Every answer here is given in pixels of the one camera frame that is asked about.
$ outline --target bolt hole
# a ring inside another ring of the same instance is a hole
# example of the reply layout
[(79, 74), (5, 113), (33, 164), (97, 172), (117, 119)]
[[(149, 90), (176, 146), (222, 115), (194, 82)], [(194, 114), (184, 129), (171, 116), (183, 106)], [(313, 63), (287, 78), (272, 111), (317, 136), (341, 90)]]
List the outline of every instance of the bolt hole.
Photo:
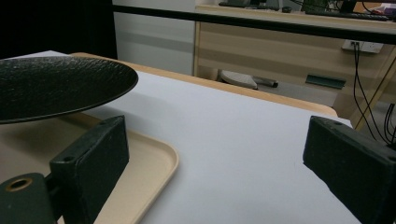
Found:
[(17, 179), (17, 180), (12, 181), (12, 183), (10, 183), (6, 187), (6, 191), (14, 192), (14, 191), (18, 191), (18, 190), (21, 190), (21, 189), (25, 189), (26, 187), (28, 187), (32, 183), (33, 183), (33, 179), (32, 178)]
[(65, 157), (64, 161), (72, 161), (74, 159), (74, 157)]

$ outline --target white wall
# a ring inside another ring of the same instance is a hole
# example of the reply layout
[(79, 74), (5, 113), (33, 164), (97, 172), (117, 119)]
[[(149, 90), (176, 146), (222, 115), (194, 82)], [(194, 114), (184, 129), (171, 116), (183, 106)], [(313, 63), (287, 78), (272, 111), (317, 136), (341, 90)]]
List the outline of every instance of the white wall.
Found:
[[(193, 12), (195, 0), (113, 0), (114, 5)], [(194, 22), (114, 14), (120, 60), (191, 75)]]

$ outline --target beige tray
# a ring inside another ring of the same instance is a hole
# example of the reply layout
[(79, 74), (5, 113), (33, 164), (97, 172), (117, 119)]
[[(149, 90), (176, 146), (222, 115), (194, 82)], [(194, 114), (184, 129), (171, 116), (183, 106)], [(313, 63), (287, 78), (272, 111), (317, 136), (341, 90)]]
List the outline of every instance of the beige tray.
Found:
[[(50, 172), (49, 161), (98, 119), (76, 114), (0, 125), (0, 183), (16, 175)], [(128, 131), (130, 162), (95, 223), (136, 223), (148, 211), (178, 166), (176, 151)]]

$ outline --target mouse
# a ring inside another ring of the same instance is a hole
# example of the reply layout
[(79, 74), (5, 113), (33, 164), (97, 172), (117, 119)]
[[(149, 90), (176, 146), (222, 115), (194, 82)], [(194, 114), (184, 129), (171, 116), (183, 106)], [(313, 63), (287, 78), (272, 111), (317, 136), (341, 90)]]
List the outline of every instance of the mouse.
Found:
[(282, 7), (282, 12), (290, 13), (291, 12), (291, 7)]

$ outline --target black horizontal rail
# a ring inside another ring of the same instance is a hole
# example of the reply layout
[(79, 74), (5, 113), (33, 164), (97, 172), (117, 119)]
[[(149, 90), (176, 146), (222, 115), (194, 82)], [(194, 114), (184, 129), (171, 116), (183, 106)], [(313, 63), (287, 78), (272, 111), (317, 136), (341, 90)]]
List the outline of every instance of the black horizontal rail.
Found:
[(356, 31), (342, 28), (321, 27), (280, 21), (254, 20), (239, 17), (208, 15), (203, 13), (181, 12), (145, 7), (125, 7), (114, 5), (112, 8), (114, 12), (119, 13), (161, 17), (183, 21), (203, 21), (208, 23), (272, 30), (301, 35), (317, 35), (396, 45), (396, 35), (380, 34), (370, 31)]

